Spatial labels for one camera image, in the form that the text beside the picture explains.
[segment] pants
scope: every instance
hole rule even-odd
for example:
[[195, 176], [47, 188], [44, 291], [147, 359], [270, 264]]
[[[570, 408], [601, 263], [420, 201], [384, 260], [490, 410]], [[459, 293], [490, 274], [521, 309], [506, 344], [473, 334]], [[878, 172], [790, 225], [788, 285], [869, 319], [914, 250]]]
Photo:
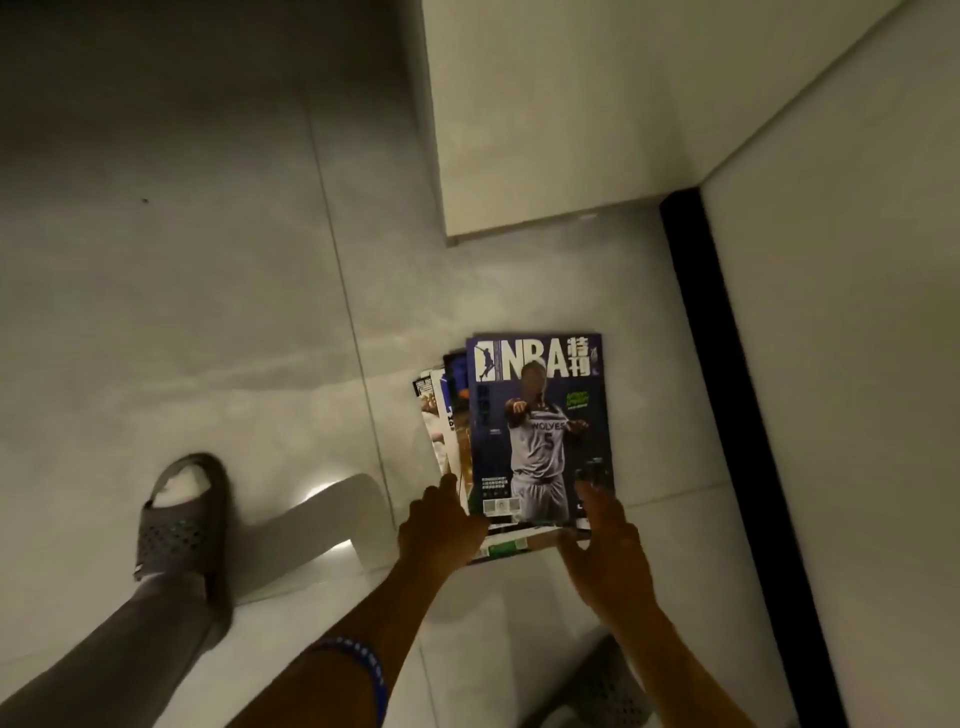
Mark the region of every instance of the pants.
[[540, 479], [515, 474], [510, 482], [514, 497], [520, 499], [520, 519], [531, 523], [565, 523], [570, 520], [564, 477]]
[[0, 726], [152, 726], [213, 627], [202, 591], [194, 575], [144, 582], [62, 660], [0, 705]]

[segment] nba logo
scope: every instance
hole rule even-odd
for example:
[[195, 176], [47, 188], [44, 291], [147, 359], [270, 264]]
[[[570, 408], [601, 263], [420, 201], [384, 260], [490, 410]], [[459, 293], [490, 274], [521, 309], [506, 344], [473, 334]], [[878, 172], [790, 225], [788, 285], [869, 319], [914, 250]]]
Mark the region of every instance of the nba logo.
[[478, 341], [473, 345], [473, 370], [477, 381], [496, 381], [493, 341]]

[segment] slipper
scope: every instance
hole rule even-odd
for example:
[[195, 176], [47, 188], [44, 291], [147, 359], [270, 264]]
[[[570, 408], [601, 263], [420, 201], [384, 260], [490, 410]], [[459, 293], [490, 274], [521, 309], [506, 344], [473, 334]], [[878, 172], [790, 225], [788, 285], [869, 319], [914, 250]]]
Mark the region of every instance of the slipper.
[[594, 647], [562, 688], [523, 721], [523, 728], [538, 728], [562, 706], [590, 728], [639, 728], [653, 714], [650, 698], [611, 635]]
[[[203, 471], [209, 488], [184, 503], [154, 508], [154, 498], [167, 481], [189, 466]], [[228, 494], [223, 463], [207, 452], [197, 452], [164, 469], [140, 510], [133, 578], [140, 581], [151, 574], [201, 575], [206, 601], [215, 615], [207, 649], [227, 633], [233, 615], [226, 565]]]

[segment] basketball jersey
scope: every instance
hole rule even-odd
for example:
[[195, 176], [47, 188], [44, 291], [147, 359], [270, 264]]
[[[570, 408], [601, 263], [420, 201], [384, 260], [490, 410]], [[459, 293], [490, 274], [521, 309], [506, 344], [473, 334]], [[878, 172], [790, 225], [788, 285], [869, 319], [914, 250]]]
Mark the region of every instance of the basketball jersey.
[[569, 419], [556, 404], [529, 408], [527, 416], [510, 430], [510, 467], [514, 473], [536, 478], [564, 474], [564, 435]]

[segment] person's right hand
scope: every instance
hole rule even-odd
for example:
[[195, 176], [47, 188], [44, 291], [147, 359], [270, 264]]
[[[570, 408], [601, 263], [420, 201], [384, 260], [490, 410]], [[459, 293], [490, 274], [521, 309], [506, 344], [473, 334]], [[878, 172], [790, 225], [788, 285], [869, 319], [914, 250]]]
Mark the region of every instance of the person's right hand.
[[613, 491], [585, 480], [574, 488], [590, 521], [590, 545], [580, 548], [565, 532], [557, 549], [581, 599], [615, 634], [657, 609], [650, 565]]

